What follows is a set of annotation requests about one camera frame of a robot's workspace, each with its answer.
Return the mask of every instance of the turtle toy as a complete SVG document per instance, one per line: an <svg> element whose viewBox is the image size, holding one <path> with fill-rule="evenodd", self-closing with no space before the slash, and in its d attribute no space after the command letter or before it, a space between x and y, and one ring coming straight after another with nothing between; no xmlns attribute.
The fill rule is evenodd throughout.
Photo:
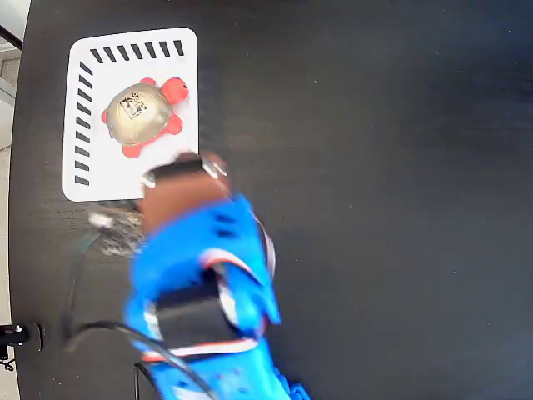
<svg viewBox="0 0 533 400"><path fill-rule="evenodd" d="M161 87L145 77L116 95L102 113L109 134L122 145L122 153L137 158L146 145L165 133L177 135L182 120L172 111L172 105L185 100L187 85L179 78L168 79Z"/></svg>

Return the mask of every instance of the black table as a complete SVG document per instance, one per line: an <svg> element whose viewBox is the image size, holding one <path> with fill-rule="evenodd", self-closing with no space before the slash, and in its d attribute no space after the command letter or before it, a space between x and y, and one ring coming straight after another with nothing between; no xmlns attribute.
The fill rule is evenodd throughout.
<svg viewBox="0 0 533 400"><path fill-rule="evenodd" d="M533 4L33 0L12 147L12 317L22 399L130 399L136 353L62 351L68 50L189 27L201 148L231 163L277 244L276 363L315 399L533 397ZM127 266L89 254L80 318L120 318Z"/></svg>

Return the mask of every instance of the white floor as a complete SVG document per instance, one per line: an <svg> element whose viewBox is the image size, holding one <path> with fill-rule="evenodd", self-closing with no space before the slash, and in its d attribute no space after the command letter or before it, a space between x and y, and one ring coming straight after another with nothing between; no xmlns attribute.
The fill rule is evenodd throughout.
<svg viewBox="0 0 533 400"><path fill-rule="evenodd" d="M4 64L0 68L2 77L10 83L17 83L18 61ZM10 132L0 132L0 137L11 136ZM0 150L0 324L11 322L9 308L9 274L7 269L7 205L9 196L9 162L11 148ZM0 400L18 400L18 384L16 372L6 371L0 365Z"/></svg>

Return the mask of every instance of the white stripe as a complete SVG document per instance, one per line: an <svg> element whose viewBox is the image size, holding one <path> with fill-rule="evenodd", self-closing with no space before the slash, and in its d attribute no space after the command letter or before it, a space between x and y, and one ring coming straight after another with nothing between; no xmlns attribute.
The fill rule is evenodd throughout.
<svg viewBox="0 0 533 400"><path fill-rule="evenodd" d="M201 346L173 348L170 353L178 357L194 356L198 354L224 354L224 353L242 353L256 348L259 342L255 339L243 339L233 343L223 344L203 344ZM158 352L144 352L147 358L159 356Z"/></svg>
<svg viewBox="0 0 533 400"><path fill-rule="evenodd" d="M224 277L219 277L218 283L218 299L227 320L231 325L236 327L238 325L237 308L235 306L235 299L232 296L232 291L227 287Z"/></svg>
<svg viewBox="0 0 533 400"><path fill-rule="evenodd" d="M215 263L218 260L221 260L223 262L232 263L232 264L244 269L247 273L252 275L252 277L258 281L257 277L254 275L254 273L252 272L250 267L248 267L244 261L242 261L239 257L237 257L232 252L228 252L226 250L222 250L221 248L208 248L200 256L200 262L203 265L208 266L208 267L210 267L211 264Z"/></svg>
<svg viewBox="0 0 533 400"><path fill-rule="evenodd" d="M274 273L276 272L276 249L274 248L274 242L271 237L268 236L265 228L263 228L263 233L265 234L266 242L266 266L268 267L270 274L274 276Z"/></svg>

